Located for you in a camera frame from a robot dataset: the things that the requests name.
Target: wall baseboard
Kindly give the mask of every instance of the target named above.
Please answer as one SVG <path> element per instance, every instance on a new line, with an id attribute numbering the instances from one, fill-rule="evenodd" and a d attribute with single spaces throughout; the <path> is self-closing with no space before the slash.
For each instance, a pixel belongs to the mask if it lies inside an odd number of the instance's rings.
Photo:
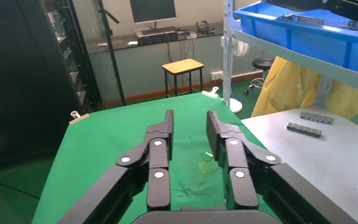
<path id="1" fill-rule="evenodd" d="M 259 72 L 250 72 L 249 75 L 243 75 L 243 76 L 239 76 L 239 77 L 233 77 L 231 79 L 232 83 L 237 83 L 237 82 L 241 82 L 241 81 L 246 81 L 246 80 L 251 80 L 254 78 L 261 78 L 263 76 L 263 72 L 259 71 Z M 217 80 L 216 82 L 214 81 L 209 81 L 209 82 L 205 82 L 203 83 L 203 89 L 204 90 L 208 90 L 206 89 L 207 87 L 212 87 L 213 84 L 216 85 L 222 85 L 223 84 L 223 80 Z M 192 87 L 199 90 L 201 88 L 201 84 L 197 83 L 197 84 L 192 84 Z M 181 86 L 178 87 L 178 92 L 185 92 L 189 90 L 189 86 Z M 174 89 L 168 89 L 168 94 L 173 94 L 174 93 Z M 154 91 L 154 92 L 148 92 L 148 93 L 144 93 L 144 94 L 139 94 L 139 95 L 135 95 L 135 96 L 130 96 L 130 97 L 126 97 L 125 101 L 127 103 L 134 103 L 137 101 L 141 101 L 141 100 L 147 100 L 147 99 L 151 99 L 151 98 L 156 98 L 156 97 L 163 97 L 165 96 L 165 90 L 159 90 L 159 91 Z M 110 108 L 110 107 L 116 107 L 116 106 L 120 106 L 121 105 L 121 101 L 119 99 L 113 99 L 113 100 L 108 100 L 105 102 L 102 102 L 102 108 Z"/>

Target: green tablecloth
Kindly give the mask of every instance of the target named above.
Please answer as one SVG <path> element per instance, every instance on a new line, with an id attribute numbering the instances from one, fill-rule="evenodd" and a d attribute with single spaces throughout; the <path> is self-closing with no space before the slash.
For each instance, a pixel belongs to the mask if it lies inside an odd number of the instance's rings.
<path id="1" fill-rule="evenodd" d="M 169 167 L 172 210 L 182 205 L 224 205 L 221 169 L 205 155 L 211 152 L 206 135 L 207 111 L 215 110 L 221 121 L 240 126 L 251 142 L 261 143 L 220 98 L 197 93 L 100 111 L 69 125 L 33 223 L 58 221 L 119 155 L 143 140 L 148 125 L 164 120 L 167 109 L 174 110 L 173 158 Z M 147 186 L 134 197 L 121 223 L 131 223 L 146 212 L 146 189 Z M 260 197 L 259 200 L 259 210 L 273 214 Z"/>

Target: electrical outlet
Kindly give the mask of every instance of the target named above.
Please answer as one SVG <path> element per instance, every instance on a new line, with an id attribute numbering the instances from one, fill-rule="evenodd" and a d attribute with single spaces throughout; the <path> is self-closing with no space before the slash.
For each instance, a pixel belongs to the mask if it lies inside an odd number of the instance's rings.
<path id="1" fill-rule="evenodd" d="M 223 71 L 211 72 L 211 80 L 223 80 Z"/>

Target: wooden stool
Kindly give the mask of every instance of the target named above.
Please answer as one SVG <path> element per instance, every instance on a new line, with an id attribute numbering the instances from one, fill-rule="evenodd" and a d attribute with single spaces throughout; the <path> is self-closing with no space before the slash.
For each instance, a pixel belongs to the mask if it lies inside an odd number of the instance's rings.
<path id="1" fill-rule="evenodd" d="M 191 83 L 191 72 L 195 70 L 200 70 L 200 84 L 201 84 L 201 91 L 202 91 L 202 68 L 204 67 L 203 64 L 193 60 L 193 59 L 185 59 L 177 62 L 172 62 L 169 64 L 164 64 L 163 69 L 165 73 L 165 97 L 171 97 L 168 95 L 168 74 L 171 73 L 173 75 L 173 83 L 175 86 L 175 96 L 178 95 L 178 84 L 176 80 L 177 75 L 182 75 L 185 73 L 189 73 L 189 91 L 183 92 L 180 95 L 192 93 L 192 90 L 198 92 L 195 88 L 192 87 Z"/>

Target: yellow garment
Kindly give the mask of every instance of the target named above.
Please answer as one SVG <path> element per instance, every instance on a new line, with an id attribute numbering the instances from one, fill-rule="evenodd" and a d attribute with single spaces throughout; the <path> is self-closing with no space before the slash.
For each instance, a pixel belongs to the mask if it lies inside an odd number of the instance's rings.
<path id="1" fill-rule="evenodd" d="M 276 57 L 252 117 L 310 106 L 315 101 L 319 80 L 320 74 Z M 351 119 L 358 113 L 358 89 L 334 80 L 326 107 Z"/>

